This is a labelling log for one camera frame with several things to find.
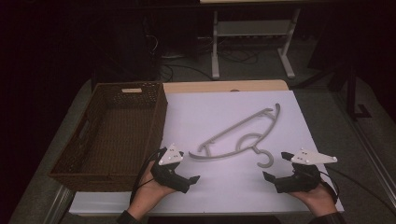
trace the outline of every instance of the brown woven basket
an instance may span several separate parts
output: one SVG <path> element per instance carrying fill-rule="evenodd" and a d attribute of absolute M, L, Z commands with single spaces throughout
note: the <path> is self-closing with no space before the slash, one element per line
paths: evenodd
<path fill-rule="evenodd" d="M 163 140 L 163 84 L 98 84 L 49 176 L 75 191 L 130 191 Z"/>

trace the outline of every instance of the floor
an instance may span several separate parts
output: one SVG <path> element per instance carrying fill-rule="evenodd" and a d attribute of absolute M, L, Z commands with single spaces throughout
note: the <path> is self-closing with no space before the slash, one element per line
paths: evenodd
<path fill-rule="evenodd" d="M 162 81 L 209 81 L 211 61 L 207 46 L 210 41 L 206 41 L 203 40 L 203 53 L 198 57 L 183 57 L 178 52 L 163 55 Z M 276 48 L 281 39 L 244 41 L 240 49 L 224 47 L 220 51 L 219 80 L 284 79 L 293 86 L 318 72 L 306 67 L 315 48 L 315 40 L 292 41 L 288 55 L 295 79 L 286 78 L 278 59 Z M 317 148 L 323 153 L 335 153 L 339 158 L 340 162 L 329 165 L 328 170 L 341 189 L 340 200 L 346 210 L 346 222 L 395 223 L 395 203 L 389 198 L 389 189 L 394 188 L 394 184 L 384 188 L 387 183 L 382 181 L 384 178 L 380 178 L 377 171 L 381 169 L 372 161 L 378 159 L 390 179 L 396 179 L 396 125 L 377 102 L 371 88 L 360 79 L 357 82 L 357 104 L 365 105 L 372 117 L 352 121 L 345 112 L 346 89 L 337 93 L 328 91 L 326 85 L 330 78 L 325 77 L 308 88 L 294 90 L 294 93 Z M 88 81 L 79 94 L 89 94 L 89 87 Z M 70 111 L 73 112 L 73 106 L 80 104 L 78 99 Z M 375 152 L 375 160 L 370 149 Z M 14 214 L 11 223 L 25 223 L 29 216 L 29 209 L 22 209 Z M 283 224 L 308 223 L 312 218 L 309 214 L 276 216 Z M 114 223 L 114 220 L 115 217 L 79 217 L 65 213 L 61 223 Z"/>

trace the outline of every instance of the hand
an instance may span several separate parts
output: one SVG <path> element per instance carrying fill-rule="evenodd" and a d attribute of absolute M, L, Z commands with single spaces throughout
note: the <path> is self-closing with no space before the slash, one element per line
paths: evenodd
<path fill-rule="evenodd" d="M 331 194 L 321 184 L 308 192 L 290 192 L 289 195 L 302 201 L 315 217 L 337 212 Z"/>
<path fill-rule="evenodd" d="M 134 200 L 127 209 L 127 212 L 138 221 L 154 208 L 163 197 L 175 192 L 174 189 L 160 185 L 157 181 L 153 180 L 153 176 L 150 172 L 153 164 L 154 161 L 148 164 L 148 168 L 145 173 L 143 173 L 142 179 L 140 180 L 140 184 L 149 182 L 137 190 Z"/>

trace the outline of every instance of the table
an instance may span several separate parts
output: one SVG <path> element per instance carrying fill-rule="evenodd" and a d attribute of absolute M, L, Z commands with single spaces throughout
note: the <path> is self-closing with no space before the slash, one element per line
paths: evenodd
<path fill-rule="evenodd" d="M 291 153 L 299 149 L 290 145 L 316 150 L 301 110 L 284 81 L 165 83 L 164 89 L 169 102 L 164 146 L 175 143 L 179 149 L 193 152 L 194 146 L 202 143 L 209 135 L 223 129 L 225 124 L 234 123 L 235 115 L 242 119 L 256 112 L 258 107 L 273 107 L 277 102 L 282 109 L 279 123 L 268 138 L 264 139 L 263 146 L 259 145 L 272 151 L 275 157 L 275 164 L 266 171 L 277 177 L 292 174 L 290 162 L 280 158 L 283 148 L 290 148 Z M 231 108 L 235 109 L 235 103 L 239 106 L 237 113 L 228 113 Z M 249 124 L 248 132 L 260 132 L 262 126 L 267 124 L 267 119 L 258 119 Z M 295 128 L 284 129 L 282 126 L 285 124 Z M 229 140 L 219 142 L 220 147 L 232 145 L 231 139 L 246 131 L 244 128 L 233 132 Z M 264 181 L 262 169 L 255 164 L 263 159 L 263 156 L 257 156 L 251 151 L 220 161 L 195 161 L 185 156 L 176 169 L 177 174 L 187 178 L 200 175 L 201 179 L 191 186 L 187 194 L 177 192 L 167 196 L 149 215 L 268 215 L 307 212 L 301 202 L 287 194 L 276 193 L 275 187 Z M 323 165 L 318 168 L 327 173 Z M 130 192 L 77 192 L 69 212 L 81 216 L 118 215 L 128 206 L 129 197 Z M 337 208 L 339 211 L 344 210 L 340 202 Z"/>

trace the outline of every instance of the white table surface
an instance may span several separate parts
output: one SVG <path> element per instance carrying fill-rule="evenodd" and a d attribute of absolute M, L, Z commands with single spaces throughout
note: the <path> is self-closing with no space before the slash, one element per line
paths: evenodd
<path fill-rule="evenodd" d="M 240 91 L 166 93 L 168 109 L 164 126 L 163 147 L 175 143 L 184 151 L 183 162 L 176 173 L 186 178 L 200 175 L 198 183 L 183 194 L 176 192 L 164 198 L 150 213 L 151 216 L 190 216 L 227 214 L 276 214 L 306 212 L 308 209 L 288 194 L 276 193 L 273 184 L 264 180 L 262 171 L 276 177 L 292 175 L 289 161 L 281 158 L 282 151 L 296 153 L 301 147 L 318 151 L 292 91 Z M 213 135 L 236 122 L 279 103 L 281 110 L 274 129 L 259 143 L 275 158 L 267 169 L 257 166 L 266 156 L 252 150 L 237 155 L 198 161 L 188 156 Z M 213 154 L 232 151 L 235 143 L 246 133 L 263 133 L 271 120 L 260 117 L 251 120 L 234 132 L 224 135 L 211 146 Z M 319 170 L 327 173 L 323 165 Z M 332 184 L 323 175 L 325 181 Z M 77 192 L 69 212 L 78 215 L 114 215 L 129 205 L 131 192 Z M 337 209 L 344 211 L 338 201 Z"/>

